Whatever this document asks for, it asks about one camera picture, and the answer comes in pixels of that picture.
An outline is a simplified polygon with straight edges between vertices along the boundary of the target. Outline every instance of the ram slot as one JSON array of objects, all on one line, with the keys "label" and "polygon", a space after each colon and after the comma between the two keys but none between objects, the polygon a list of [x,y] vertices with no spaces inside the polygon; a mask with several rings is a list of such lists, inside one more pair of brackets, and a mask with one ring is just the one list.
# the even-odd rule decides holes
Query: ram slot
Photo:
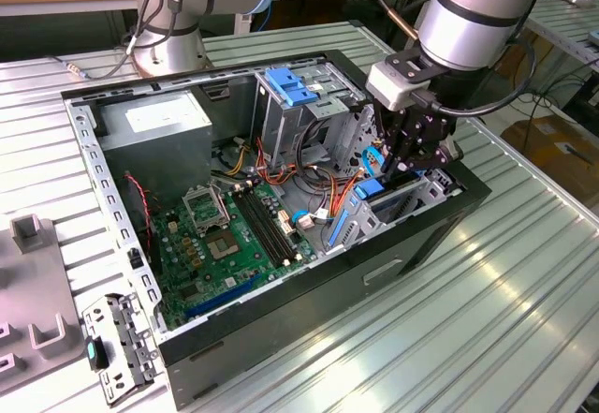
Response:
[{"label": "ram slot", "polygon": [[280,268],[286,259],[291,261],[293,249],[258,197],[252,192],[236,193],[233,200],[274,267]]}]

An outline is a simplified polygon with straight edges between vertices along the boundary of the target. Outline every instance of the open computer tower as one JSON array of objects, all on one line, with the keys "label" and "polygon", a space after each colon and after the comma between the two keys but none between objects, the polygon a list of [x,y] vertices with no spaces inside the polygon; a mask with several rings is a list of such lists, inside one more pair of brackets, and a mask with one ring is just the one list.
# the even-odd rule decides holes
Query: open computer tower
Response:
[{"label": "open computer tower", "polygon": [[162,365],[189,405],[412,271],[489,194],[460,162],[385,178],[364,87],[319,52],[64,94],[131,285],[84,312],[109,405]]}]

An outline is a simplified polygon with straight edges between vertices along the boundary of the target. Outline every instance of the green circuit board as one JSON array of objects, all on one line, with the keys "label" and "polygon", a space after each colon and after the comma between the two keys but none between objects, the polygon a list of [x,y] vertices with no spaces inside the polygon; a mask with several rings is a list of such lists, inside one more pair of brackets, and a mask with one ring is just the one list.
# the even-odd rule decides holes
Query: green circuit board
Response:
[{"label": "green circuit board", "polygon": [[[263,204],[269,204],[264,207],[266,212],[270,206],[275,213],[284,210],[268,185],[259,185],[254,193]],[[170,330],[194,317],[195,309],[206,313],[315,259],[309,243],[295,233],[293,239],[285,239],[296,258],[288,266],[273,264],[232,196],[225,193],[222,199],[230,216],[228,227],[209,230],[203,237],[197,235],[183,202],[152,217],[162,267],[161,273],[154,275],[163,296],[161,312]],[[204,200],[195,204],[193,211],[195,218],[215,214],[214,206]],[[280,224],[276,218],[272,221]]]}]

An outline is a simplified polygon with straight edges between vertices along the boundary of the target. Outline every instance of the chip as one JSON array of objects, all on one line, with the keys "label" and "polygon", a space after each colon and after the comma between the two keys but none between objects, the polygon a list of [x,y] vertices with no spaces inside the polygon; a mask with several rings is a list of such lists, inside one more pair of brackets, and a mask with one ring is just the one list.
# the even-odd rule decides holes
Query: chip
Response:
[{"label": "chip", "polygon": [[185,299],[188,299],[197,295],[197,287],[195,285],[188,285],[181,288],[179,292]]},{"label": "chip", "polygon": [[240,251],[240,246],[230,230],[218,230],[211,233],[206,237],[206,245],[215,260]]}]

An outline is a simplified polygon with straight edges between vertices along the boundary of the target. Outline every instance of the aluminum profile table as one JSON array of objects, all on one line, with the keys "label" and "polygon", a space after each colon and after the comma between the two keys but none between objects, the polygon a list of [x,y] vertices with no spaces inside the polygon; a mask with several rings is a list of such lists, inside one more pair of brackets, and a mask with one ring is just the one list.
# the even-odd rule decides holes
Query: aluminum profile table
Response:
[{"label": "aluminum profile table", "polygon": [[[599,29],[599,7],[580,8],[564,0],[538,0],[526,26],[582,64],[599,59],[599,47],[587,36]],[[592,65],[599,70],[599,62]]]},{"label": "aluminum profile table", "polygon": [[[388,52],[346,22],[206,44],[217,66],[338,48],[366,71]],[[119,54],[67,58],[98,74]],[[0,214],[55,222],[79,312],[127,292],[59,97],[86,83],[49,59],[0,65]],[[456,137],[492,193],[428,262],[184,411],[575,411],[599,380],[599,222],[477,121]],[[174,412],[164,373],[120,409]],[[108,411],[87,360],[0,399],[41,410]]]}]

